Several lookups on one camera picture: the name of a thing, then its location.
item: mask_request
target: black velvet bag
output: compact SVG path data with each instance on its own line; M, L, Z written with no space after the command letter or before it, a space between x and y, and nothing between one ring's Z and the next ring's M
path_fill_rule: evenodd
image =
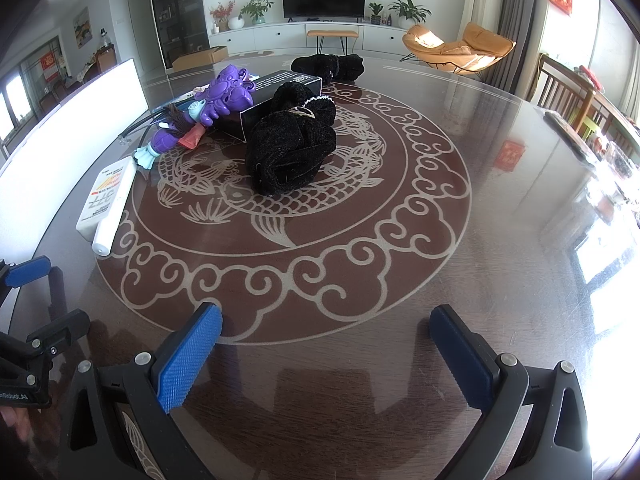
M315 75L322 78L322 84L330 81L356 81L364 73L362 58L358 54L334 56L333 54L313 54L297 57L291 63L293 72Z
M335 150L335 105L300 83L284 83L273 96L272 113L255 125L244 164L254 189L287 193L311 182Z

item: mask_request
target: orange lounge chair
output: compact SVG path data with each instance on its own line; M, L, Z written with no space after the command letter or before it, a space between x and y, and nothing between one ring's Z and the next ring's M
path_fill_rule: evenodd
M414 25L402 37L410 54L400 61L417 58L432 68L454 74L473 74L500 61L516 45L508 38L469 23L462 40L444 43L429 29Z

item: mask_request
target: glossy table top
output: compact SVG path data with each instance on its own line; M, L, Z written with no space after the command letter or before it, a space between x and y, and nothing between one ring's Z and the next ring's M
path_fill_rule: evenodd
M229 61L264 75L292 57L220 68ZM242 145L214 134L138 174L113 254L97 262L74 227L97 172L140 133L114 142L38 248L65 294L50 300L44 280L23 287L10 333L45 324L51 301L53 316L82 308L94 321L84 352L115 364L215 299L223 344L172 415L217 478L430 479L479 415L426 335L431 309L449 303L498 353L575 365L594 478L608 478L640 434L630 212L603 208L592 174L532 105L414 64L365 67L361 89L326 89L339 148L314 186L260 199ZM212 76L157 80L147 99L154 107ZM54 400L79 358L56 360ZM54 473L56 410L32 414ZM493 478L524 429L521 412Z

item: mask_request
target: dark glass cabinet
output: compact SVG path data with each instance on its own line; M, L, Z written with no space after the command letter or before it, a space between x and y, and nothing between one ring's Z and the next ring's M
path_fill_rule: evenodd
M209 47L202 0L151 0L165 68L174 60Z

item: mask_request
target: cardboard box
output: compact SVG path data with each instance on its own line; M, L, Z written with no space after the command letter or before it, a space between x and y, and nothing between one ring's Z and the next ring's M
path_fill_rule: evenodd
M229 57L229 52L226 46L213 46L207 50L200 50L180 56L174 61L173 67L176 72L180 72L180 70L187 70L188 68L197 66L212 65L227 57Z
M278 70L255 80L255 92L252 94L254 106L242 112L233 112L228 116L221 116L215 121L214 127L236 139L247 142L254 126L261 118L271 111L271 98L283 83L297 81L306 85L314 95L322 93L322 79L312 75L299 74L289 70Z

